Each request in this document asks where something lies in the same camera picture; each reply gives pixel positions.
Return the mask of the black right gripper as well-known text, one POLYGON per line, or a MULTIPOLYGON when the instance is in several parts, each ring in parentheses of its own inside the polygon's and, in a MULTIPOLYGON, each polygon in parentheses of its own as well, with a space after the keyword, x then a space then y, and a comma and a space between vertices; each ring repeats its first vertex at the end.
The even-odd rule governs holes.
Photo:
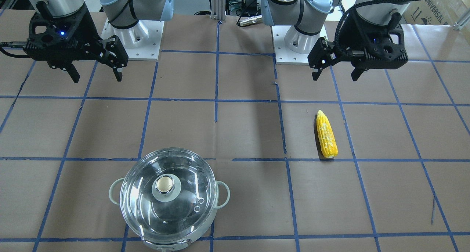
POLYGON ((87 6, 64 17, 54 17, 49 6, 37 3, 38 11, 29 23, 25 53, 36 61, 48 61, 57 68, 66 67, 74 83, 80 74, 72 61, 99 61, 113 69, 118 82, 128 63, 128 54, 118 36, 103 39, 98 34, 87 6))

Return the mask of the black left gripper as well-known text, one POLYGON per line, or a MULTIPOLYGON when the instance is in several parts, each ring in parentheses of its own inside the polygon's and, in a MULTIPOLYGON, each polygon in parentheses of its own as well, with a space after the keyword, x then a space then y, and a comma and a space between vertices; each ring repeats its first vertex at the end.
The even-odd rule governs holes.
POLYGON ((357 82, 369 69, 398 69, 409 57, 406 52, 404 33, 400 25, 401 14, 392 9, 391 18, 384 25, 373 24, 364 19, 357 9, 352 9, 344 23, 338 25, 334 41, 319 38, 308 54, 312 79, 317 81, 323 69, 339 62, 354 66, 351 79, 357 82))

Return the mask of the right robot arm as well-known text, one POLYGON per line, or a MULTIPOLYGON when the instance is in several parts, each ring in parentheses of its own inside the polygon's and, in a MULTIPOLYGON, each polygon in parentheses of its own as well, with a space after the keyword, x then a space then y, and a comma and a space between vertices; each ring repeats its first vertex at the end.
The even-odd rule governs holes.
POLYGON ((35 13, 23 51, 52 69, 66 71, 75 83, 80 74, 74 61, 98 61, 109 66, 121 81, 129 58, 127 49, 148 41, 144 22, 169 21, 174 13, 173 0, 99 0, 114 31, 104 39, 84 0, 29 1, 35 13))

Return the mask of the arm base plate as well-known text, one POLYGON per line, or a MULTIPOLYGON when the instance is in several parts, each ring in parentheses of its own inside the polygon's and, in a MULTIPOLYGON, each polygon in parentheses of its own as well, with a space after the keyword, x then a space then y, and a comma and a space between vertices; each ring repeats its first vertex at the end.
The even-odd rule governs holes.
POLYGON ((106 23, 101 37, 118 36, 130 61, 158 61, 164 24, 162 21, 140 20, 132 28, 117 29, 106 23))
POLYGON ((300 33, 294 26, 272 26, 272 41, 277 63, 308 65, 308 54, 320 37, 328 39, 324 27, 318 34, 310 36, 300 33))

